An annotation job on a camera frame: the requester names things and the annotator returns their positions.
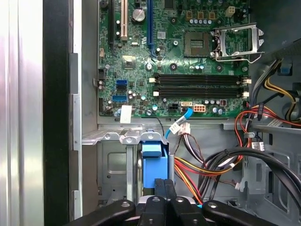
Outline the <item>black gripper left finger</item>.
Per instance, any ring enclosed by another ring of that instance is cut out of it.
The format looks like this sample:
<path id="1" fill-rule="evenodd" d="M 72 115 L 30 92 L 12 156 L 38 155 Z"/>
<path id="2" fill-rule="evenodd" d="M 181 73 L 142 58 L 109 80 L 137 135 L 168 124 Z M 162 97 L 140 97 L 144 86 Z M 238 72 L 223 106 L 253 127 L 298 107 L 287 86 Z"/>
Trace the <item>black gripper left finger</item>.
<path id="1" fill-rule="evenodd" d="M 153 195 L 118 200 L 68 223 L 69 226 L 164 226 L 169 179 L 155 179 Z"/>

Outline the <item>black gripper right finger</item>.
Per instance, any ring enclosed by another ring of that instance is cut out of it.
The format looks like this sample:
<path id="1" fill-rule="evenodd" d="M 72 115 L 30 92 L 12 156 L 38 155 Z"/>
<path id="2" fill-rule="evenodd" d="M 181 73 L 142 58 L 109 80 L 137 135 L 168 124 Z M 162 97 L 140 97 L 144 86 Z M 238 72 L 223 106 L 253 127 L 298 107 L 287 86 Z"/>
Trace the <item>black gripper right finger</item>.
<path id="1" fill-rule="evenodd" d="M 223 202 L 211 200 L 202 207 L 189 197 L 178 196 L 174 183 L 165 179 L 168 226 L 273 226 L 262 218 Z"/>

